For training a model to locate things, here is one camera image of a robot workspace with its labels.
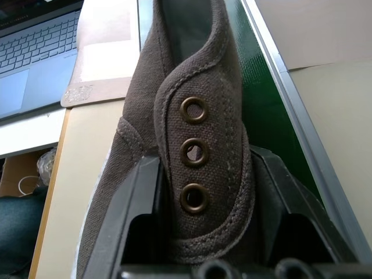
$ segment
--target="laptop screen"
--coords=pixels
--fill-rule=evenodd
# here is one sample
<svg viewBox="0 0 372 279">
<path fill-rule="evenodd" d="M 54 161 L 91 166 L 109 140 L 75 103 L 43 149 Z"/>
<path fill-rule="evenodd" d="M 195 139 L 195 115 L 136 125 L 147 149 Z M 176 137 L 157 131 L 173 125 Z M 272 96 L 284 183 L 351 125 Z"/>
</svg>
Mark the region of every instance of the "laptop screen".
<svg viewBox="0 0 372 279">
<path fill-rule="evenodd" d="M 0 30 L 80 0 L 0 0 Z"/>
</svg>

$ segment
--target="laptop keyboard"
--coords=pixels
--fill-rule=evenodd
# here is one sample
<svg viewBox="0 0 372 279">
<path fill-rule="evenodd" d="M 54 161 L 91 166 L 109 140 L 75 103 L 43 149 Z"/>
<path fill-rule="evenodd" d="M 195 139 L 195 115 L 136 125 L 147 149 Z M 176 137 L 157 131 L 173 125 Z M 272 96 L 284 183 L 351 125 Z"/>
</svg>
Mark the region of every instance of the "laptop keyboard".
<svg viewBox="0 0 372 279">
<path fill-rule="evenodd" d="M 77 22 L 78 18 L 72 18 L 3 42 L 0 74 L 75 49 Z"/>
</svg>

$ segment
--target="laptop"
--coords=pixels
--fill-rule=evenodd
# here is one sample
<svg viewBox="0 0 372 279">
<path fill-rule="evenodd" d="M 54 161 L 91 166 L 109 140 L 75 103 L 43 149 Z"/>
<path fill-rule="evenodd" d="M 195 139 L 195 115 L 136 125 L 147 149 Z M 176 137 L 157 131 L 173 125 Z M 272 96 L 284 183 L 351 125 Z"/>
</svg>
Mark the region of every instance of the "laptop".
<svg viewBox="0 0 372 279">
<path fill-rule="evenodd" d="M 82 0 L 0 0 L 0 119 L 60 102 Z"/>
</svg>

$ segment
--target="white cable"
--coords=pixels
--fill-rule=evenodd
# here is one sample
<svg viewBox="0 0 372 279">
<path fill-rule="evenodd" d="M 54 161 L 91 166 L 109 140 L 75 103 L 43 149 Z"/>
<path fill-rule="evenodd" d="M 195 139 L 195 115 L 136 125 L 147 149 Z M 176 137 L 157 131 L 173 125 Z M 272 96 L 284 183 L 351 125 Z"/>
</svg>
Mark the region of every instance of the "white cable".
<svg viewBox="0 0 372 279">
<path fill-rule="evenodd" d="M 32 178 L 32 177 L 34 177 L 34 178 L 39 178 L 38 176 L 25 176 L 25 177 L 23 177 L 19 182 L 18 182 L 18 190 L 24 195 L 24 196 L 26 196 L 26 195 L 28 195 L 28 194 L 31 194 L 31 193 L 28 193 L 28 194 L 26 194 L 25 192 L 23 192 L 22 190 L 21 190 L 21 182 L 23 181 L 23 180 L 25 180 L 26 178 Z"/>
</svg>

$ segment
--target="eyelet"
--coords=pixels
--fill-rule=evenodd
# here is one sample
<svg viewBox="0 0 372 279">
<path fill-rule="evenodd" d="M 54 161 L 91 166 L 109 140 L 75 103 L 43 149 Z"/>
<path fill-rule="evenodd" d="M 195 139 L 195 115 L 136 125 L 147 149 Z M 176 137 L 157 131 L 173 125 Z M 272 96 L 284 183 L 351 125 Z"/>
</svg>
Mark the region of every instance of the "eyelet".
<svg viewBox="0 0 372 279">
<path fill-rule="evenodd" d="M 202 156 L 198 160 L 191 160 L 187 153 L 190 147 L 196 145 L 202 150 Z M 201 167 L 206 164 L 209 159 L 209 150 L 206 143 L 200 138 L 189 138 L 181 145 L 180 151 L 181 161 L 188 167 Z"/>
<path fill-rule="evenodd" d="M 180 203 L 189 213 L 203 211 L 209 203 L 209 194 L 205 187 L 198 183 L 190 183 L 182 189 Z"/>
<path fill-rule="evenodd" d="M 187 109 L 190 105 L 200 106 L 202 108 L 202 113 L 198 117 L 191 117 L 187 112 Z M 189 97 L 189 98 L 185 99 L 182 102 L 181 107 L 180 107 L 180 113 L 182 115 L 182 118 L 187 123 L 199 124 L 199 123 L 202 123 L 207 118 L 207 116 L 208 116 L 208 106 L 202 98 L 193 96 L 193 97 Z"/>
</svg>

